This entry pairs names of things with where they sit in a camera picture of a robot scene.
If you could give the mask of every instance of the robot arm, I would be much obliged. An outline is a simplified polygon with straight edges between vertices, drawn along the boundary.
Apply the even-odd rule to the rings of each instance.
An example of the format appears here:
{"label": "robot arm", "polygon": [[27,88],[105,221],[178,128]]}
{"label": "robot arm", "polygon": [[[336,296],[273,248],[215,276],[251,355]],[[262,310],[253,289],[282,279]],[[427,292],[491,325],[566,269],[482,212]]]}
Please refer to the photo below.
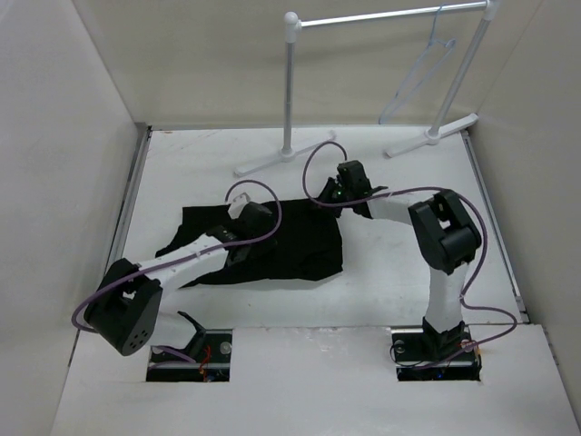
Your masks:
{"label": "robot arm", "polygon": [[196,241],[162,257],[141,263],[120,259],[113,263],[99,289],[139,271],[150,271],[156,265],[192,256],[189,261],[147,272],[118,286],[91,302],[84,319],[100,333],[121,355],[128,356],[146,343],[187,348],[192,337],[201,332],[201,326],[185,313],[159,313],[162,297],[181,288],[204,274],[228,268],[235,263],[264,255],[276,241],[269,238],[261,243],[222,247],[207,253],[205,249],[248,240],[270,231],[275,219],[272,212],[254,202],[247,195],[237,197],[229,214],[231,221],[214,227]]}
{"label": "robot arm", "polygon": [[[422,202],[415,193],[382,197],[367,202],[371,219],[390,220],[407,225],[413,225],[411,214],[419,204]],[[451,331],[462,323],[460,293],[467,273],[467,263],[462,263],[450,274],[429,266],[429,303],[425,320],[436,332]]]}
{"label": "robot arm", "polygon": [[[318,200],[342,205],[365,200],[383,187],[371,188],[363,165],[342,163],[336,179],[327,181]],[[465,339],[460,296],[482,239],[458,195],[451,190],[436,193],[426,201],[416,193],[372,198],[351,205],[354,212],[369,219],[390,220],[411,225],[422,257],[430,270],[429,303],[422,327],[426,360],[439,360]]]}

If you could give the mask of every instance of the white wall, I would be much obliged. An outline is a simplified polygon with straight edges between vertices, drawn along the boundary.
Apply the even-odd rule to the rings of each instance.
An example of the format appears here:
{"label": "white wall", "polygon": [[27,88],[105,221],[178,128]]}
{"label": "white wall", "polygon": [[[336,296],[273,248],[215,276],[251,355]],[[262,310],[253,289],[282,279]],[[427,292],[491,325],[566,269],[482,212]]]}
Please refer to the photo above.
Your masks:
{"label": "white wall", "polygon": [[580,21],[577,0],[543,2],[472,135],[531,320],[547,327],[579,421]]}
{"label": "white wall", "polygon": [[0,1],[3,435],[50,431],[136,137],[71,1]]}
{"label": "white wall", "polygon": [[[439,5],[441,0],[74,0],[136,121],[282,124],[284,25],[302,19]],[[460,0],[447,4],[462,3]],[[540,0],[507,0],[490,26],[450,118],[482,104]],[[482,13],[443,15],[451,62],[395,121],[430,123]],[[430,17],[303,32],[295,120],[374,124],[425,48]]]}

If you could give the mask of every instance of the white table surface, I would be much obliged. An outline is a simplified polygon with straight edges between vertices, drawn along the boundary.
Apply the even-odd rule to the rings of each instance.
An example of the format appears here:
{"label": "white table surface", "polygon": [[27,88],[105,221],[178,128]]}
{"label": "white table surface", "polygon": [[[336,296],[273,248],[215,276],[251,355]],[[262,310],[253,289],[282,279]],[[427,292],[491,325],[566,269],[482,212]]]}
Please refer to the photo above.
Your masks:
{"label": "white table surface", "polygon": [[[452,188],[486,213],[460,134],[391,160],[381,156],[382,145],[388,139],[417,134],[420,127],[298,128],[294,139],[317,143],[329,136],[331,128],[337,141],[347,147],[350,159],[363,162],[373,184],[397,189],[421,185]],[[281,129],[154,132],[123,255],[132,261],[154,257],[173,238],[183,206],[221,204],[226,190],[238,180],[232,173],[234,166],[276,153],[280,146]],[[342,159],[331,146],[317,157],[309,177],[315,194],[328,176],[336,174]],[[252,177],[270,185],[281,199],[304,198],[300,174],[305,161],[303,155]],[[260,187],[248,185],[246,189],[259,202],[271,199]],[[490,250],[467,300],[504,308],[519,318],[511,281],[487,216],[486,220],[492,236]],[[186,311],[208,328],[419,323],[428,305],[429,274],[413,230],[399,223],[372,222],[347,211],[340,218],[340,231],[344,271],[328,280],[196,286],[169,296],[162,302],[162,310]],[[464,316],[470,323],[507,321],[493,312],[465,312]]]}
{"label": "white table surface", "polygon": [[230,382],[148,383],[147,350],[83,333],[52,436],[579,436],[539,326],[486,344],[482,382],[397,381],[380,327],[242,328],[232,345]]}

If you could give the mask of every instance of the white panel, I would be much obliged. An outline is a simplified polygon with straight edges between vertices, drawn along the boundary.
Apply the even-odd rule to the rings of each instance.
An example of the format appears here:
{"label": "white panel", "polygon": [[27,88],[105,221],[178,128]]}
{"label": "white panel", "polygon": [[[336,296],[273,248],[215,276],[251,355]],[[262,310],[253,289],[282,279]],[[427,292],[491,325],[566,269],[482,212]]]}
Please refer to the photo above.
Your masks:
{"label": "white panel", "polygon": [[237,329],[228,383],[145,383],[146,352],[82,339],[52,436],[579,436],[537,326],[483,347],[482,382],[398,382],[385,328]]}
{"label": "white panel", "polygon": [[0,432],[38,436],[64,385],[67,318],[103,271],[136,130],[70,0],[0,2],[0,20]]}
{"label": "white panel", "polygon": [[[474,112],[540,0],[501,6],[450,119]],[[281,124],[283,16],[304,20],[432,6],[441,0],[74,0],[133,118],[196,125]],[[445,3],[461,3],[459,0]],[[401,113],[430,123],[476,30],[480,12],[440,18],[457,51]],[[296,120],[374,124],[424,50],[431,18],[303,32],[297,43]]]}
{"label": "white panel", "polygon": [[520,290],[581,419],[581,4],[545,1],[479,113],[475,148]]}
{"label": "white panel", "polygon": [[[330,128],[299,128],[295,139],[316,143],[328,137]],[[337,141],[350,152],[350,159],[363,162],[375,185],[394,189],[440,185],[458,190],[485,212],[459,134],[445,138],[437,147],[424,147],[387,160],[381,157],[387,138],[413,136],[421,129],[367,126],[334,130]],[[232,174],[234,166],[275,153],[280,143],[281,129],[153,133],[123,255],[136,262],[154,257],[172,240],[182,220],[183,206],[222,203],[226,190],[237,180]],[[319,193],[327,177],[337,173],[341,158],[340,152],[330,147],[313,162],[309,186],[314,193]],[[254,175],[281,199],[304,198],[300,175],[305,160],[303,156]],[[270,200],[259,188],[251,186],[248,191],[257,201]],[[366,220],[351,211],[340,218],[340,230],[342,274],[322,282],[196,286],[170,295],[162,307],[169,312],[189,312],[212,328],[420,323],[428,307],[429,268],[419,253],[413,230],[405,224]],[[511,282],[494,239],[468,300],[503,307],[518,316]],[[505,315],[491,312],[465,312],[465,316],[469,322],[507,321]]]}

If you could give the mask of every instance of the horizontal bar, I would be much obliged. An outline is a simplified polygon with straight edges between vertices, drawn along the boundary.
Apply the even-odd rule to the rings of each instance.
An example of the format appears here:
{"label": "horizontal bar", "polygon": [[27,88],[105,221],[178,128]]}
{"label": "horizontal bar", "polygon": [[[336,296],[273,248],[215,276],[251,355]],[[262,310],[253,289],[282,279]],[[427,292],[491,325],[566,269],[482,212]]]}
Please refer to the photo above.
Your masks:
{"label": "horizontal bar", "polygon": [[[458,12],[475,12],[484,11],[488,6],[488,1],[460,3],[458,5],[444,5],[441,8],[441,14],[450,14]],[[324,27],[328,25],[344,25],[346,23],[359,23],[361,21],[378,21],[388,18],[401,18],[410,16],[434,15],[440,6],[420,7],[417,9],[407,9],[404,11],[380,12],[378,14],[340,16],[337,18],[324,18],[322,20],[311,20],[300,22],[300,29],[311,29],[313,27]]]}

